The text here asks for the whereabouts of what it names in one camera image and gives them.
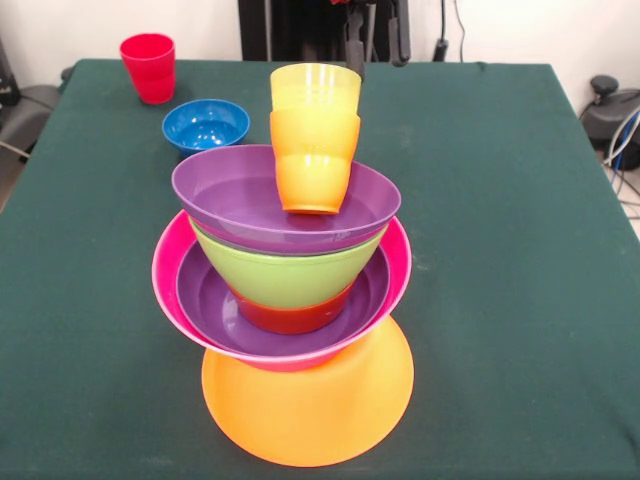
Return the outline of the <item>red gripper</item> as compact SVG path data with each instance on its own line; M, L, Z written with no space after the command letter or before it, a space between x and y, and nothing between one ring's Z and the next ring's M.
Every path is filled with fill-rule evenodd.
M329 0L332 5L344 5L354 0ZM390 62L395 67L405 66L411 58L409 6L407 0L390 1L388 22ZM362 9L357 4L347 7L345 23L345 58L347 67L365 77L364 43L360 30L364 24Z

